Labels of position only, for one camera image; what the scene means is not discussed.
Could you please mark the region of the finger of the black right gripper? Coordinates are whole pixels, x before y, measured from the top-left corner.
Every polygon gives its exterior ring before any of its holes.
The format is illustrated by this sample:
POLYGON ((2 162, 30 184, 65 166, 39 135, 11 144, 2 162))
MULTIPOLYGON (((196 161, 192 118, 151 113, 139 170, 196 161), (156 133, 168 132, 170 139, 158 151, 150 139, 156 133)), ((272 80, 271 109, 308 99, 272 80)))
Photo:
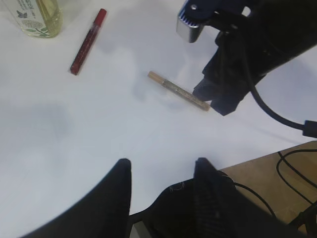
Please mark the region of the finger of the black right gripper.
POLYGON ((219 98, 222 94, 222 87, 207 78, 203 78, 193 89, 192 94, 199 100, 206 102, 219 98))
POLYGON ((248 93, 246 84, 225 85, 221 94, 211 102, 211 108, 222 116, 234 112, 248 93))

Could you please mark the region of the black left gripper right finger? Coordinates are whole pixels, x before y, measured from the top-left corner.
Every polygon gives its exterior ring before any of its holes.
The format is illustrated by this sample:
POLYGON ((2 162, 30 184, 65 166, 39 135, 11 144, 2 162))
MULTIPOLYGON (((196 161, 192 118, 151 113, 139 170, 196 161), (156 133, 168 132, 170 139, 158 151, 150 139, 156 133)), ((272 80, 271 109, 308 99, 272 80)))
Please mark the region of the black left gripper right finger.
POLYGON ((240 193, 206 158, 195 162, 194 203, 201 238, 303 238, 240 193))

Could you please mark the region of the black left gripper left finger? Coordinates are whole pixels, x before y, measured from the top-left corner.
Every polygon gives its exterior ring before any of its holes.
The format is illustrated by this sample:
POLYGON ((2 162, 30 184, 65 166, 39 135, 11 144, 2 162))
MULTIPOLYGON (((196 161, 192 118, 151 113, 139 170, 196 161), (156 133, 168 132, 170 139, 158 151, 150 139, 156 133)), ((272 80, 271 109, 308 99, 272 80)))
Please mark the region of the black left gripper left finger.
POLYGON ((120 159, 81 200, 28 238, 124 238, 131 203, 131 162, 120 159))

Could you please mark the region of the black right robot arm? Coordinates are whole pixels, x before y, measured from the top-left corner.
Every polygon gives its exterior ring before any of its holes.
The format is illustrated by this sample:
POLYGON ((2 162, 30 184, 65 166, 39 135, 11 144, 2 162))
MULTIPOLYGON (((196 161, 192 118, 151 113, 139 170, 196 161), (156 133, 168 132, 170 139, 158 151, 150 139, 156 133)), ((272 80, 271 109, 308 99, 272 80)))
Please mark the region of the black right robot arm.
POLYGON ((317 43, 314 0, 195 0, 188 2, 184 15, 192 26, 219 30, 217 51, 193 93, 224 116, 248 93, 271 113, 256 84, 317 43))

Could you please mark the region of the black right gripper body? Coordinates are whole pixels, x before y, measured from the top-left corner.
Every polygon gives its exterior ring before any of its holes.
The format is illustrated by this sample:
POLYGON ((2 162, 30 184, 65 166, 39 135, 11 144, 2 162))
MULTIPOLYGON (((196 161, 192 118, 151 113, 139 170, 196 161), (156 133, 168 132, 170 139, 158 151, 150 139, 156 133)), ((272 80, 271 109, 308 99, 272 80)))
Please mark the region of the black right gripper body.
POLYGON ((218 33, 217 50, 203 69, 204 84, 246 84, 242 61, 244 40, 239 31, 218 33))

